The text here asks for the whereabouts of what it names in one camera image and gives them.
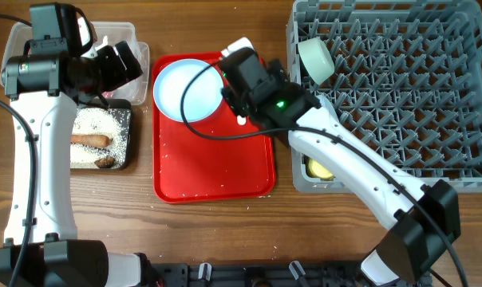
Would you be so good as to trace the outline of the brown carrot-shaped root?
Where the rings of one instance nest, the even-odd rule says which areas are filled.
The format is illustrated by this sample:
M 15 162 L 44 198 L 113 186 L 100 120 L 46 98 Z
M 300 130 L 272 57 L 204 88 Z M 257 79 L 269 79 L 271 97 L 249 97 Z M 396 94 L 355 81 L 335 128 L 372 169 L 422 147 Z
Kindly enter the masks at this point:
M 112 143 L 112 140 L 104 135 L 72 135 L 71 143 L 95 148 L 106 148 Z

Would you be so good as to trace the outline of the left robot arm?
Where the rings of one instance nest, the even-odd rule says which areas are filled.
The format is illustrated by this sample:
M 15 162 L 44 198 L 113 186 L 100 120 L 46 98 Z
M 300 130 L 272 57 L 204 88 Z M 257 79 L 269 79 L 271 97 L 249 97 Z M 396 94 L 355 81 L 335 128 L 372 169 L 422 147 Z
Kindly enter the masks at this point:
M 2 71 L 14 122 L 14 189 L 0 282 L 7 286 L 153 286 L 157 273 L 144 254 L 115 254 L 77 236 L 70 199 L 70 144 L 79 106 L 142 74 L 121 41 L 87 57 L 85 14 L 65 3 L 30 7 L 28 51 Z

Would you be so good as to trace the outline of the white plastic spoon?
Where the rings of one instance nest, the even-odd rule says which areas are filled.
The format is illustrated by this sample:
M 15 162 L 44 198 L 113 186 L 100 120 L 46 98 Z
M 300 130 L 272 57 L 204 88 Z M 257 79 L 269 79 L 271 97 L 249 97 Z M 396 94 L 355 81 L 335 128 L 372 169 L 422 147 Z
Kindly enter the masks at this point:
M 247 119 L 245 117 L 242 117 L 242 116 L 237 116 L 237 123 L 238 125 L 245 125 L 247 122 Z

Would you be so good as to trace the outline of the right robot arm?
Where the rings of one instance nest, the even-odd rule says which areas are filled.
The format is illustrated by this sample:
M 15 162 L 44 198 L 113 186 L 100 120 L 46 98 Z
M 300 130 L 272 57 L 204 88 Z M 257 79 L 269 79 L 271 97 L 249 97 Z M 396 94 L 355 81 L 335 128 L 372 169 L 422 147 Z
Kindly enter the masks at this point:
M 458 196 L 447 182 L 427 184 L 384 159 L 338 122 L 329 103 L 289 81 L 280 61 L 265 65 L 241 48 L 218 66 L 235 115 L 332 172 L 388 230 L 361 262 L 363 277 L 377 286 L 414 284 L 444 253 L 460 263 L 452 246 L 460 236 Z

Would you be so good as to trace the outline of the green bowl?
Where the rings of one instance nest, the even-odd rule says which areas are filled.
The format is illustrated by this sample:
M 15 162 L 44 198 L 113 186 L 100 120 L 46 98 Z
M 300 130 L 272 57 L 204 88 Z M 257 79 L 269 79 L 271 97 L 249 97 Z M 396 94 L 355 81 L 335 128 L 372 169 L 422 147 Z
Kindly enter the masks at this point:
M 334 74 L 330 51 L 320 37 L 299 42 L 298 52 L 305 70 L 316 84 L 323 84 Z

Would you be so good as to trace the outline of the large light blue plate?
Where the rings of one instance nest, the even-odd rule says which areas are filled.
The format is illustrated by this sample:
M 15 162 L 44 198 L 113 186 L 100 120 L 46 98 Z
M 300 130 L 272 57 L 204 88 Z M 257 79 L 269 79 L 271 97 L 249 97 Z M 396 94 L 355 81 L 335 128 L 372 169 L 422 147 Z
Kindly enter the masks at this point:
M 172 62 L 158 74 L 153 85 L 156 106 L 167 118 L 182 122 L 180 102 L 188 82 L 208 63 L 197 59 Z M 188 122 L 204 120 L 213 114 L 222 102 L 223 80 L 214 68 L 202 73 L 185 95 L 184 114 Z

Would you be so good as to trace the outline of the yellow plastic cup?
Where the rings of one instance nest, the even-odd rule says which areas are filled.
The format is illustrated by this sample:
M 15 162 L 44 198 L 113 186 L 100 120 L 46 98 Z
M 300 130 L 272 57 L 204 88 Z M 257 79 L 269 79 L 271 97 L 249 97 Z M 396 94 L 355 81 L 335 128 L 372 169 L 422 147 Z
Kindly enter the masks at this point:
M 334 175 L 324 168 L 319 162 L 314 159 L 308 159 L 306 163 L 306 172 L 311 178 L 331 180 Z

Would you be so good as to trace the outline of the brown food scrap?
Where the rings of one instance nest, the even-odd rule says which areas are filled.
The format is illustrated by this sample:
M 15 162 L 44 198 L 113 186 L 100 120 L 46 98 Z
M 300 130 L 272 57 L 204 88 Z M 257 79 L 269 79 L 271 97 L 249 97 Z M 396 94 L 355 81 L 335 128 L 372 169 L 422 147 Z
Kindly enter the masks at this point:
M 115 163 L 116 163 L 116 160 L 112 156 L 106 156 L 94 162 L 94 164 L 98 168 L 111 168 L 115 165 Z

